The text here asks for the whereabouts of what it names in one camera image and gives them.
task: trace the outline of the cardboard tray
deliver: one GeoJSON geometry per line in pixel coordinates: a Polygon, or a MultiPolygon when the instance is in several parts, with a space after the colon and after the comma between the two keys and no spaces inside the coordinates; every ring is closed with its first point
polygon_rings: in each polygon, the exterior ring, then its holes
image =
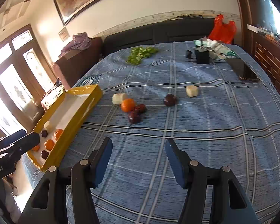
{"type": "Polygon", "coordinates": [[[98,85],[89,85],[67,90],[59,96],[33,130],[40,134],[48,120],[54,125],[54,130],[49,132],[46,138],[40,137],[40,149],[37,152],[33,150],[27,152],[28,157],[36,167],[42,172],[45,172],[50,166],[59,167],[69,145],[102,95],[98,85]],[[64,130],[57,141],[53,137],[56,129],[64,130]],[[44,142],[48,139],[55,142],[51,151],[44,147],[44,142]],[[42,150],[50,152],[46,160],[41,157],[42,150]]]}

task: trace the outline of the door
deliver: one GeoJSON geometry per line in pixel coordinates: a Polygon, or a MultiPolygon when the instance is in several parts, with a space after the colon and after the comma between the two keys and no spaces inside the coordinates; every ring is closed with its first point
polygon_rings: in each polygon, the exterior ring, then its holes
{"type": "Polygon", "coordinates": [[[29,25],[0,43],[0,137],[33,130],[55,80],[29,25]]]}

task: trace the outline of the white cylindrical food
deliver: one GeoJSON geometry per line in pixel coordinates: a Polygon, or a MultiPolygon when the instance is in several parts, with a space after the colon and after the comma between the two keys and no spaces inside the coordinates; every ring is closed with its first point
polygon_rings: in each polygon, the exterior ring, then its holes
{"type": "Polygon", "coordinates": [[[194,85],[190,85],[186,87],[186,92],[187,95],[191,98],[191,97],[196,97],[199,93],[199,88],[197,86],[194,85]]]}
{"type": "Polygon", "coordinates": [[[115,105],[121,105],[122,101],[127,99],[126,93],[115,93],[112,97],[112,103],[115,105]]]}
{"type": "Polygon", "coordinates": [[[48,133],[52,132],[54,129],[53,125],[51,124],[51,122],[49,120],[43,125],[43,128],[45,130],[47,130],[48,133]]]}

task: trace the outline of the brown tile wall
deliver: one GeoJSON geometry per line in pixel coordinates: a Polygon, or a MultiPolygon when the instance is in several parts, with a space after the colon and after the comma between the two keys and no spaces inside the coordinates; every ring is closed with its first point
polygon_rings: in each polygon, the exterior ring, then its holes
{"type": "Polygon", "coordinates": [[[255,44],[255,60],[267,73],[280,94],[280,61],[257,42],[255,44]]]}

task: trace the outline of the orange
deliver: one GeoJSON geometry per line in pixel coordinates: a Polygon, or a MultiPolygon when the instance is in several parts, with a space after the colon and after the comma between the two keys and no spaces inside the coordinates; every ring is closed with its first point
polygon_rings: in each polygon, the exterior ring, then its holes
{"type": "Polygon", "coordinates": [[[136,106],[136,103],[133,99],[125,99],[121,103],[121,108],[123,112],[130,112],[136,106]]]}
{"type": "Polygon", "coordinates": [[[62,132],[63,132],[63,129],[57,129],[57,130],[55,130],[55,132],[54,132],[54,138],[55,138],[55,140],[58,141],[58,139],[59,139],[59,137],[61,136],[62,132]]]}
{"type": "Polygon", "coordinates": [[[54,145],[55,145],[55,143],[53,142],[52,139],[48,139],[45,141],[45,148],[49,151],[52,151],[54,145]]]}
{"type": "Polygon", "coordinates": [[[38,144],[38,145],[36,145],[34,148],[32,148],[32,150],[37,152],[37,151],[39,150],[39,148],[40,148],[40,146],[39,146],[39,144],[38,144]]]}

